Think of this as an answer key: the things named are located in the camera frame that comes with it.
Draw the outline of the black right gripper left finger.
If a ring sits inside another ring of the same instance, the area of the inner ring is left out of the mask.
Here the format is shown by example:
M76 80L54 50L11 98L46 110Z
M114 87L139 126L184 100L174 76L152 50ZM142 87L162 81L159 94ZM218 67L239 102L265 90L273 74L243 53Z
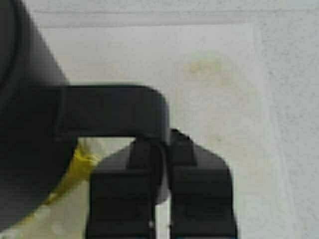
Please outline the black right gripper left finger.
M163 177L161 145L137 138L90 175L87 239L155 239Z

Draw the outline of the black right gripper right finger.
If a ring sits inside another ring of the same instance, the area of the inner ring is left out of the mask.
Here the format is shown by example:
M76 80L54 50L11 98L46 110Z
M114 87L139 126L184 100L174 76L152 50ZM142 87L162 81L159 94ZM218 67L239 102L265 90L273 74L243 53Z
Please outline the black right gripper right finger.
M178 129L170 136L170 238L238 238L229 166Z

